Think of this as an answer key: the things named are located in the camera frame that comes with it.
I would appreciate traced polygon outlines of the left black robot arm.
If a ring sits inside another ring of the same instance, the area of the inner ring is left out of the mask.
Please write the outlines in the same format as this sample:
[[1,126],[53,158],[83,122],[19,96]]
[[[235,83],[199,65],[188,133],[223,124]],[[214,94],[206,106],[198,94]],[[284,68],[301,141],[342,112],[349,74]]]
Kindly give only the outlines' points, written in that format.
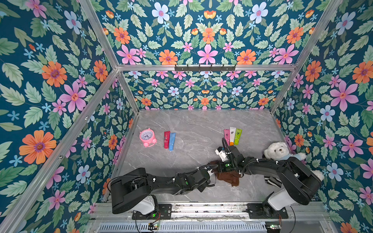
[[197,189],[203,192],[210,186],[209,172],[217,165],[205,165],[173,177],[148,174],[145,168],[138,168],[114,178],[110,183],[112,213],[129,211],[143,199],[155,194],[186,195]]

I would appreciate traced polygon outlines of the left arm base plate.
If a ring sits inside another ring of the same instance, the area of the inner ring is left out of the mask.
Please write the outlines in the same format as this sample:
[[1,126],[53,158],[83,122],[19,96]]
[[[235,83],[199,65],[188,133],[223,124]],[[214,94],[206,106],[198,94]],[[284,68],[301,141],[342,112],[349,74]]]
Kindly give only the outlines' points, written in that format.
[[133,212],[132,220],[170,220],[172,215],[171,204],[159,204],[155,210],[147,215],[143,215],[141,212]]

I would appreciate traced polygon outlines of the blue toothpaste tube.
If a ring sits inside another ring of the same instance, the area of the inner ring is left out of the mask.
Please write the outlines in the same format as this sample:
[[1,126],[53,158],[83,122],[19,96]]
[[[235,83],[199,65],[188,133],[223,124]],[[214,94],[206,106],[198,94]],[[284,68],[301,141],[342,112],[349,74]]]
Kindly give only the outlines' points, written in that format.
[[174,150],[175,138],[176,138],[176,133],[170,133],[169,151]]

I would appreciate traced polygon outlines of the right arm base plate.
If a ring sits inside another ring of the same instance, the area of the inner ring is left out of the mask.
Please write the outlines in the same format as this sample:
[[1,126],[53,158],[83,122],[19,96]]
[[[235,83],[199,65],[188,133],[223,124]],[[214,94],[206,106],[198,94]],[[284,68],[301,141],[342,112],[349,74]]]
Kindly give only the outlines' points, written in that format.
[[250,219],[288,219],[288,213],[285,208],[275,210],[269,204],[248,203],[246,212],[249,214]]

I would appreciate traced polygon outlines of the magenta toothpaste tube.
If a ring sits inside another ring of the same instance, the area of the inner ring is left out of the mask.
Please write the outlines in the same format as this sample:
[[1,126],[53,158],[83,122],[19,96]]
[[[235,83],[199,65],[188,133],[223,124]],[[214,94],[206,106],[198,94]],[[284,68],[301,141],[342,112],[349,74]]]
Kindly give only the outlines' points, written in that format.
[[171,132],[170,132],[170,131],[165,131],[165,132],[164,132],[164,148],[165,148],[165,149],[168,149],[168,148],[169,148],[169,144],[170,144],[170,135],[171,135]]

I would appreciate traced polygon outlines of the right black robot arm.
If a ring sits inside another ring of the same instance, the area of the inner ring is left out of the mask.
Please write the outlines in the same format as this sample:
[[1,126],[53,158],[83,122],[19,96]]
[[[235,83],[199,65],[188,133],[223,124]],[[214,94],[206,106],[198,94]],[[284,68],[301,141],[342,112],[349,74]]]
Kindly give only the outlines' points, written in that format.
[[244,157],[235,146],[218,147],[215,153],[220,157],[213,170],[218,180],[237,186],[244,175],[262,175],[265,183],[280,188],[262,203],[247,204],[253,219],[287,218],[286,207],[308,205],[324,180],[321,171],[303,164],[304,153],[292,154],[283,143],[270,145],[262,158]]

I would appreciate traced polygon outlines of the pink toothpaste tube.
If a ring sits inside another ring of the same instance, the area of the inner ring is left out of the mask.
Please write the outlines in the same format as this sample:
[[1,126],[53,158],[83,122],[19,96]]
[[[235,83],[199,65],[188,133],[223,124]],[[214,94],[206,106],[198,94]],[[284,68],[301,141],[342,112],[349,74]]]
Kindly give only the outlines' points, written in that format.
[[229,129],[224,129],[224,139],[227,142],[227,144],[230,144],[230,130]]

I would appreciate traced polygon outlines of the brown cloth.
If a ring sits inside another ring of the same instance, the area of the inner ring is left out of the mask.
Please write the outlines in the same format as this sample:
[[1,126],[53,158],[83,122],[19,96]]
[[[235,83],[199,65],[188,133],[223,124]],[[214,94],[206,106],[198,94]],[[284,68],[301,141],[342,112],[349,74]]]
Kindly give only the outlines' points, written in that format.
[[236,172],[229,163],[215,160],[209,162],[209,164],[217,165],[217,167],[213,169],[213,172],[218,180],[229,183],[233,187],[239,186],[241,175]]

